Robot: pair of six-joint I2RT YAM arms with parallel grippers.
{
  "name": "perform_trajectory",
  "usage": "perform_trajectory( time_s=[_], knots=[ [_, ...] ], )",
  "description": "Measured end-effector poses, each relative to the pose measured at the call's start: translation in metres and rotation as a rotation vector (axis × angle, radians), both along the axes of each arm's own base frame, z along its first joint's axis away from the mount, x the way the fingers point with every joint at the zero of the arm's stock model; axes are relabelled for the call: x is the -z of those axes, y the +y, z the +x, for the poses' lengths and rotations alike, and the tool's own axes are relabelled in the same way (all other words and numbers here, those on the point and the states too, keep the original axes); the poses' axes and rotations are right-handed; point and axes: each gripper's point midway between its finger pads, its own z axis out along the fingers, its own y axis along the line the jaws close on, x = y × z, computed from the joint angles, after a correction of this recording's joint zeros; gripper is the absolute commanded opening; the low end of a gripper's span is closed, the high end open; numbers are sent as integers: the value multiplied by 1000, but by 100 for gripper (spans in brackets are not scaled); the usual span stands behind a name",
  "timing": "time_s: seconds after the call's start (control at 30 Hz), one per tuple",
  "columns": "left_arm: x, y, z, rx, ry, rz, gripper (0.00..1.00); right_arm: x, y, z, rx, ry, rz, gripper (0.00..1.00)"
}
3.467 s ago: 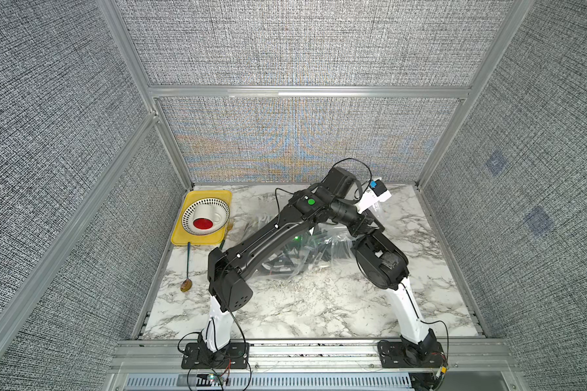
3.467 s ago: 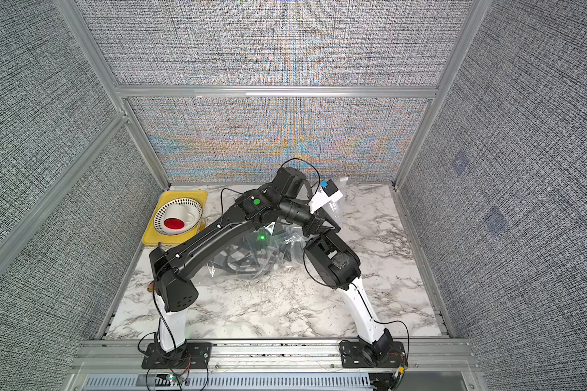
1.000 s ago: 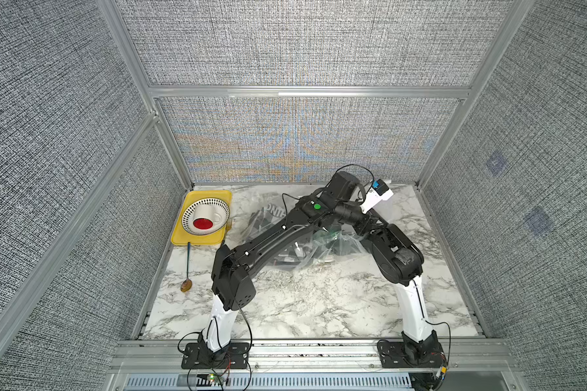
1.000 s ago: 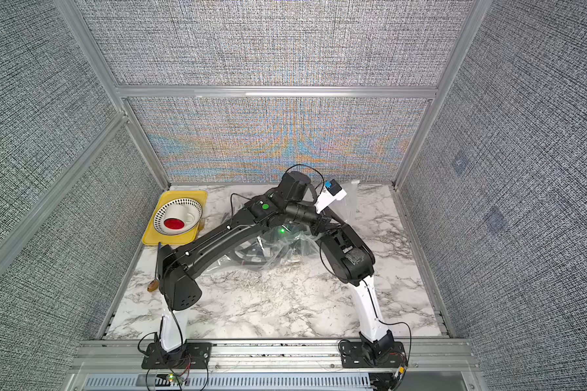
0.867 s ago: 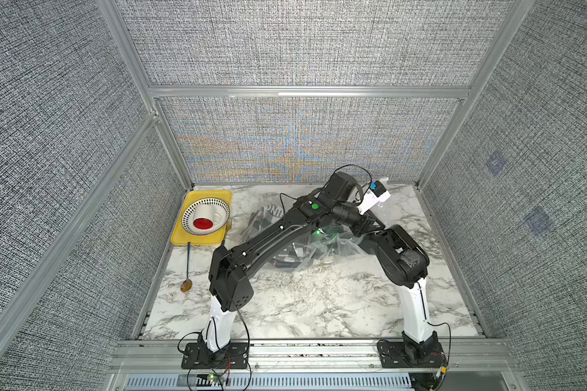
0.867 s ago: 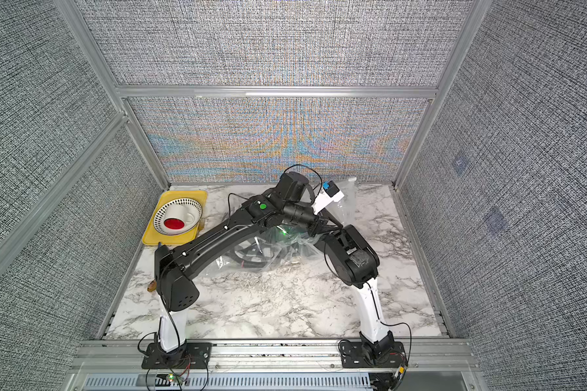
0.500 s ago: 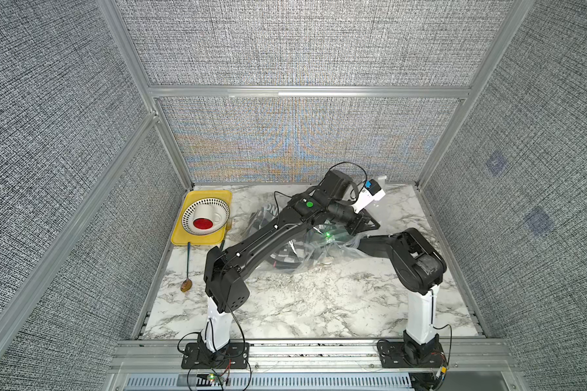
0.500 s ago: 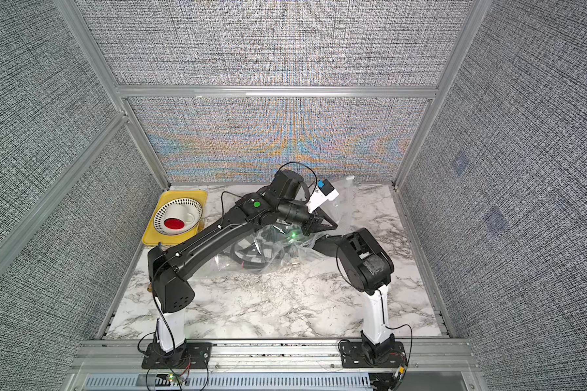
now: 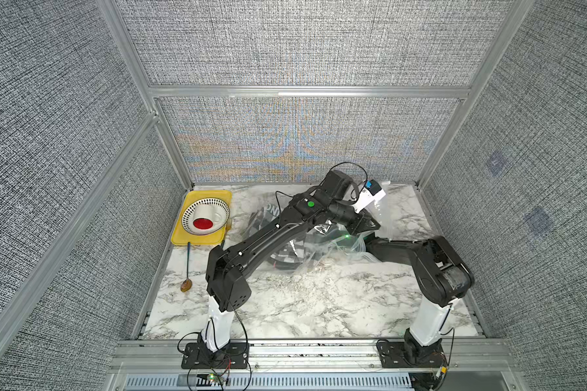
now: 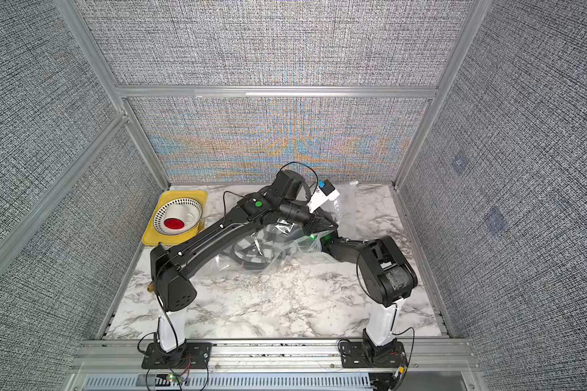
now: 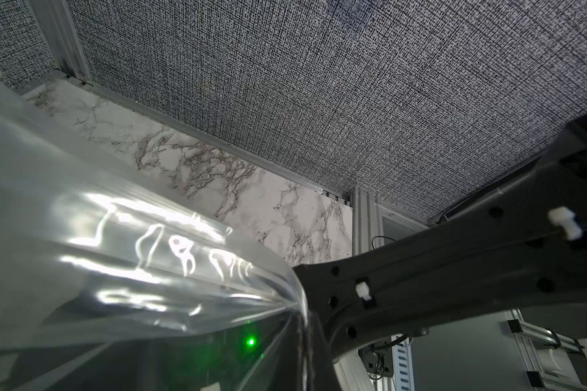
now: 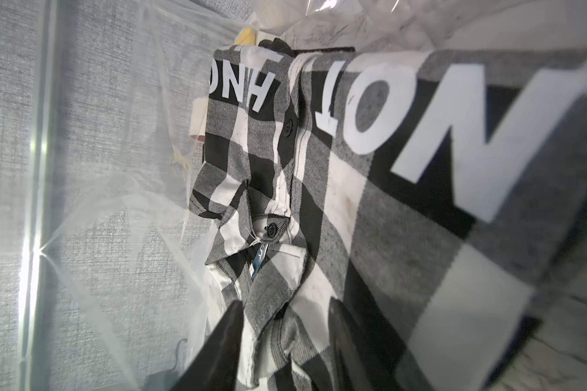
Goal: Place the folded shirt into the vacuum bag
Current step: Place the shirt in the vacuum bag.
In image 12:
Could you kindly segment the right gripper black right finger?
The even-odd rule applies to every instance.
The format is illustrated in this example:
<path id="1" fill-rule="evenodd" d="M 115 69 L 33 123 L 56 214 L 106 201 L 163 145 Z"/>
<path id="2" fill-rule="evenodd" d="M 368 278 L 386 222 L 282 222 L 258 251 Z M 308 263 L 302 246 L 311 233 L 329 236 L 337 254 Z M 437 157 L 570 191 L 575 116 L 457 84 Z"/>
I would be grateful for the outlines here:
<path id="1" fill-rule="evenodd" d="M 329 302 L 329 337 L 335 361 L 336 390 L 396 390 L 396 382 L 381 364 L 344 304 Z"/>

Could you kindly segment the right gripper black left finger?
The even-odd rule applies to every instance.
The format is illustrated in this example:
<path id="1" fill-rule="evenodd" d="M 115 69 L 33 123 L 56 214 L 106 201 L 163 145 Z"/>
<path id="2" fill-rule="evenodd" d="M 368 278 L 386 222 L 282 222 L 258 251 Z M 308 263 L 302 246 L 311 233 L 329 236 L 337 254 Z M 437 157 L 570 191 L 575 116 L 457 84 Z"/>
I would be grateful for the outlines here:
<path id="1" fill-rule="evenodd" d="M 233 301 L 171 390 L 234 390 L 243 327 L 243 304 Z"/>

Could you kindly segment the clear plastic vacuum bag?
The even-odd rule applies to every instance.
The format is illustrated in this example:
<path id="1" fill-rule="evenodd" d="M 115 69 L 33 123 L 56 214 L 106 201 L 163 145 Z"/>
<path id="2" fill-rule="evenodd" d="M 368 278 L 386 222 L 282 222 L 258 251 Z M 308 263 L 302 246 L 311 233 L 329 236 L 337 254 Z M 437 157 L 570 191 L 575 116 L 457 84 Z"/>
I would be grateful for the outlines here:
<path id="1" fill-rule="evenodd" d="M 193 314 L 204 310 L 194 282 L 202 275 L 176 251 L 206 231 L 182 211 L 201 150 L 189 138 L 192 100 L 206 91 L 197 67 L 254 15 L 247 4 L 231 9 L 236 1 L 118 1 L 133 7 L 120 31 L 120 16 L 93 10 L 102 1 L 53 2 L 38 42 L 45 79 L 36 77 L 29 181 L 38 238 L 28 250 L 31 337 L 16 390 L 163 389 L 147 377 L 172 363 L 171 343 L 190 338 L 180 366 L 202 343 L 204 316 Z M 587 1 L 500 4 L 484 2 L 442 49 L 587 46 Z M 428 45 L 416 43 L 417 19 L 388 33 L 349 6 L 340 7 L 350 18 L 305 19 L 286 40 L 363 52 Z M 587 146 L 571 148 L 562 152 L 580 162 Z M 551 175 L 552 194 L 526 211 L 563 216 L 554 191 L 587 191 L 587 174 L 557 164 L 560 183 Z M 579 218 L 585 236 L 546 274 L 549 299 L 533 311 L 544 324 L 493 390 L 587 390 L 587 209 Z"/>

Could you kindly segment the black white checkered shirt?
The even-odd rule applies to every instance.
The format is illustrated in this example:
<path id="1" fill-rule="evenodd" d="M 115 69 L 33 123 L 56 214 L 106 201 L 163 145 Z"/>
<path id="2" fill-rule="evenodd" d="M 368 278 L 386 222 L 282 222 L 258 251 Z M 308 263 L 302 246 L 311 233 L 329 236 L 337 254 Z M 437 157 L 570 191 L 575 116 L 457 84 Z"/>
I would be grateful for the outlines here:
<path id="1" fill-rule="evenodd" d="M 204 149 L 233 389 L 336 389 L 331 301 L 397 389 L 587 389 L 587 48 L 222 47 Z"/>

